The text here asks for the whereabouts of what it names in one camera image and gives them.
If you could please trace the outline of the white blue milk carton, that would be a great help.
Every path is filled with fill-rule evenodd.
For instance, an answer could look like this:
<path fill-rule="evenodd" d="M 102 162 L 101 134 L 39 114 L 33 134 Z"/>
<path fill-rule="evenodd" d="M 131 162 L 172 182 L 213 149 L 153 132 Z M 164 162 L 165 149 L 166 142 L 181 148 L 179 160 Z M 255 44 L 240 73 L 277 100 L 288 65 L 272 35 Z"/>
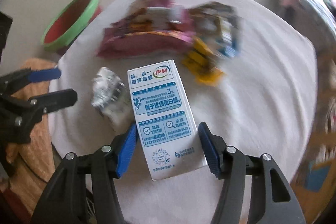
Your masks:
<path fill-rule="evenodd" d="M 206 166 L 174 60 L 129 70 L 127 76 L 135 122 L 152 180 Z"/>

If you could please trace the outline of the green red trash bin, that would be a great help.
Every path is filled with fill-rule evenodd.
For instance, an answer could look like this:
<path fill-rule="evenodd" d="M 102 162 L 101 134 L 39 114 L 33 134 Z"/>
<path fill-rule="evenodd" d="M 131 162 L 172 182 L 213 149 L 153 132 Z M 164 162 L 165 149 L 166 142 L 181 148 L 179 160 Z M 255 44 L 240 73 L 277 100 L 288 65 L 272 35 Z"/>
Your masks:
<path fill-rule="evenodd" d="M 41 38 L 44 50 L 63 55 L 101 12 L 100 0 L 73 0 L 46 28 Z"/>

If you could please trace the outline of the orange fuzzy cushion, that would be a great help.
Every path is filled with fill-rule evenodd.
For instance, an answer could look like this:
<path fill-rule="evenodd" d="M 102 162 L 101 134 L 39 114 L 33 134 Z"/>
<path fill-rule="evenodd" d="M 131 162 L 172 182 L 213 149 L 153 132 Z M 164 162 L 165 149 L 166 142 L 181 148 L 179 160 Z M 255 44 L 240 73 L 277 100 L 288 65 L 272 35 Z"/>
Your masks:
<path fill-rule="evenodd" d="M 33 58 L 1 77 L 1 161 L 8 179 L 1 193 L 19 217 L 30 219 L 55 172 L 48 117 L 44 113 L 51 61 Z"/>

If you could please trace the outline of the crumpled silver foil wrapper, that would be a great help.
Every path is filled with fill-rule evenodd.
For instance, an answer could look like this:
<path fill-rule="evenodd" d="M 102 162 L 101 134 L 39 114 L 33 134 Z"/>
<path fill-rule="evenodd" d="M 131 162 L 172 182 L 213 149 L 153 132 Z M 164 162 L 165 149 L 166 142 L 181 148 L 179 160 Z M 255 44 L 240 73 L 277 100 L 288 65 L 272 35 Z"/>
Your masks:
<path fill-rule="evenodd" d="M 91 105 L 109 122 L 116 135 L 124 133 L 134 121 L 130 92 L 122 79 L 102 67 L 92 80 Z"/>

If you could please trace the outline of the yellow snack wrapper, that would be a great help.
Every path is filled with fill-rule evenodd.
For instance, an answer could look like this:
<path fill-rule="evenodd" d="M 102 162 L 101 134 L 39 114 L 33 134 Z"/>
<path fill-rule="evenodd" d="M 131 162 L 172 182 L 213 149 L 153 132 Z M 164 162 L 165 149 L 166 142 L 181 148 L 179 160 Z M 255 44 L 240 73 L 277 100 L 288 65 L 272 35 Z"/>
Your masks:
<path fill-rule="evenodd" d="M 225 75 L 220 70 L 214 59 L 215 55 L 209 46 L 199 37 L 193 37 L 193 46 L 185 54 L 182 64 L 195 77 L 195 80 L 203 85 L 217 86 Z"/>

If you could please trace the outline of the pink snack bag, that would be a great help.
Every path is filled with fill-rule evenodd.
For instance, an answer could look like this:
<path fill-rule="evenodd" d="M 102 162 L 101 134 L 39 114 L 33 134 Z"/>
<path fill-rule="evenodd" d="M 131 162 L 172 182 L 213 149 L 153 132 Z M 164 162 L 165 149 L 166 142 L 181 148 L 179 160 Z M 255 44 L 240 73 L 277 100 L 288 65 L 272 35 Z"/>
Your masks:
<path fill-rule="evenodd" d="M 136 0 L 127 16 L 104 29 L 97 56 L 121 59 L 151 53 L 183 53 L 193 45 L 195 29 L 188 9 L 172 0 Z"/>

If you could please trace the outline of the blue white foil bag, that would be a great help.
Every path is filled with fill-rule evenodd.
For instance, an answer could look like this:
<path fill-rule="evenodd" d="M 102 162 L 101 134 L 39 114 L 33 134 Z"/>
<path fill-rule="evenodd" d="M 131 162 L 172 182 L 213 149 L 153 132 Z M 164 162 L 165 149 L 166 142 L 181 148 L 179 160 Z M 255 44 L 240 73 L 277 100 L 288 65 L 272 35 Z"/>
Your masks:
<path fill-rule="evenodd" d="M 234 58 L 240 50 L 239 19 L 236 15 L 213 16 L 205 43 L 218 57 Z"/>

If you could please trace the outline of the black gold packet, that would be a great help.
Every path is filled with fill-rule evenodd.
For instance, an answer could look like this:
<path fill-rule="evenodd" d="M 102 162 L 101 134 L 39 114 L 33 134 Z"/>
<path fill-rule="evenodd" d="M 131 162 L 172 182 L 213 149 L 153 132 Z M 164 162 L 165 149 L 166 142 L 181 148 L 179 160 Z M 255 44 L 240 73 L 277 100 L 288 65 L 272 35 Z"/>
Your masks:
<path fill-rule="evenodd" d="M 188 9 L 192 17 L 196 16 L 216 16 L 230 21 L 237 16 L 236 10 L 229 5 L 220 2 L 208 2 Z"/>

